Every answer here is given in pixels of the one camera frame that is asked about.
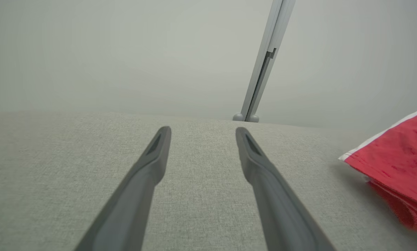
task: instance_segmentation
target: white wall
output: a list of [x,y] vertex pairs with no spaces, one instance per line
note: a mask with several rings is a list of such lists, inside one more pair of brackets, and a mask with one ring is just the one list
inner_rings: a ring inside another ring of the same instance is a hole
[[272,0],[0,0],[0,113],[232,119]]
[[377,133],[417,110],[417,0],[297,0],[260,122]]

